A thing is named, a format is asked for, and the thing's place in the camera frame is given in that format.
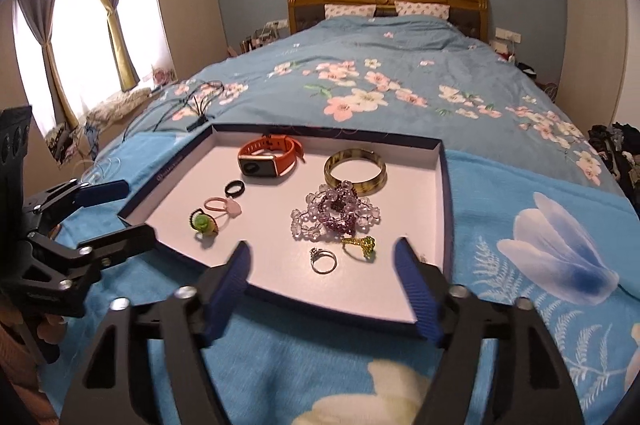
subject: floral pillowcase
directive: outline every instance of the floral pillowcase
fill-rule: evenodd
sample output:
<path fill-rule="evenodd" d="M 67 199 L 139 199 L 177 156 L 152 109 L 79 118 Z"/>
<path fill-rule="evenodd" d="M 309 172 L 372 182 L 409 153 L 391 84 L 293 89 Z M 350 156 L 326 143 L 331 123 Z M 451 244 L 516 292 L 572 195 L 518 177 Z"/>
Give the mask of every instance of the floral pillowcase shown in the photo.
<path fill-rule="evenodd" d="M 396 1 L 398 15 L 432 15 L 440 19 L 449 19 L 449 5 L 439 2 Z"/>
<path fill-rule="evenodd" d="M 340 15 L 373 17 L 375 11 L 375 4 L 326 4 L 324 6 L 324 18 L 330 19 Z"/>

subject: bed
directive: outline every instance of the bed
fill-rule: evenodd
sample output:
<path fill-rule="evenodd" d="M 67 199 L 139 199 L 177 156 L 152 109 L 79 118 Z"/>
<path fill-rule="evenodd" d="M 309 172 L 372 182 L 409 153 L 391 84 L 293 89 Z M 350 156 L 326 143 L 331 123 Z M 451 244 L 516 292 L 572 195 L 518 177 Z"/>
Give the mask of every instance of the bed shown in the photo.
<path fill-rule="evenodd" d="M 389 15 L 394 1 L 289 0 L 291 37 L 167 89 L 102 156 L 119 158 L 116 177 L 135 190 L 197 134 L 200 111 L 217 124 L 440 138 L 452 188 L 453 281 L 486 299 L 532 299 L 586 422 L 599 425 L 640 367 L 638 217 L 584 135 L 486 44 L 488 0 L 402 0 L 448 4 L 449 20 Z M 332 2 L 375 4 L 376 16 L 323 20 Z M 225 84 L 220 95 L 216 81 Z M 122 228 L 115 214 L 123 203 L 76 212 L 58 240 L 75 245 Z M 103 272 L 87 316 L 69 324 L 60 360 L 41 371 L 54 407 L 113 298 L 158 300 L 197 274 L 159 252 Z M 483 346 L 469 423 L 481 420 L 493 347 Z M 158 344 L 150 352 L 162 417 L 177 423 Z M 428 343 L 247 297 L 206 358 L 233 423 L 295 425 L 409 424 L 438 361 Z"/>

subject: pink hair tie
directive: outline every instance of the pink hair tie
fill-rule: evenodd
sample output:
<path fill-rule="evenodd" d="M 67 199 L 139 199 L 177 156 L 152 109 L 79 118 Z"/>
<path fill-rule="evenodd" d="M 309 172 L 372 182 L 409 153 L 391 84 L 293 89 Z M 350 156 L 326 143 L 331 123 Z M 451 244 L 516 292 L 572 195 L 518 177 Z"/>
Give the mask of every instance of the pink hair tie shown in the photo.
<path fill-rule="evenodd" d="M 212 201 L 221 202 L 222 208 L 209 206 Z M 242 209 L 238 202 L 231 198 L 209 198 L 204 202 L 204 208 L 212 212 L 226 212 L 229 217 L 238 217 L 238 215 L 242 214 Z"/>

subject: wooden headboard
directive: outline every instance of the wooden headboard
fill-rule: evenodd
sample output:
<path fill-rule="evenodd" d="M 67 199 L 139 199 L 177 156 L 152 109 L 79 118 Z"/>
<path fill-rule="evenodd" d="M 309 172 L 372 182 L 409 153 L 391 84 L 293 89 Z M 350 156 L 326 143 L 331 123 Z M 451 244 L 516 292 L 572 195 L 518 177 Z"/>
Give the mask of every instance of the wooden headboard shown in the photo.
<path fill-rule="evenodd" d="M 439 2 L 448 4 L 449 22 L 466 36 L 488 39 L 489 0 L 287 0 L 292 34 L 311 28 L 324 19 L 326 4 L 376 4 L 376 16 L 395 15 L 394 1 Z"/>

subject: bolt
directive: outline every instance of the bolt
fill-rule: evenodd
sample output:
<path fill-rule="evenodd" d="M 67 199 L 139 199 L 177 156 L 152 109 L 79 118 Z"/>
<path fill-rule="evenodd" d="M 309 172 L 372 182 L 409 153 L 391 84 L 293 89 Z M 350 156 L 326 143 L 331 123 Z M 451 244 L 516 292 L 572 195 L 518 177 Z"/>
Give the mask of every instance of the bolt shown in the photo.
<path fill-rule="evenodd" d="M 531 300 L 527 299 L 526 297 L 518 297 L 515 300 L 515 305 L 517 308 L 527 311 L 531 311 L 534 308 L 533 302 L 531 302 Z"/>
<path fill-rule="evenodd" d="M 449 294 L 457 299 L 464 299 L 469 296 L 469 290 L 462 284 L 454 284 L 449 288 Z"/>
<path fill-rule="evenodd" d="M 129 307 L 129 299 L 126 299 L 124 297 L 120 297 L 119 299 L 114 299 L 111 301 L 111 304 L 109 304 L 109 307 L 113 311 L 122 311 L 124 309 L 127 309 L 127 307 Z"/>
<path fill-rule="evenodd" d="M 181 286 L 174 292 L 174 295 L 178 297 L 178 299 L 190 299 L 197 292 L 198 290 L 196 290 L 193 286 Z"/>

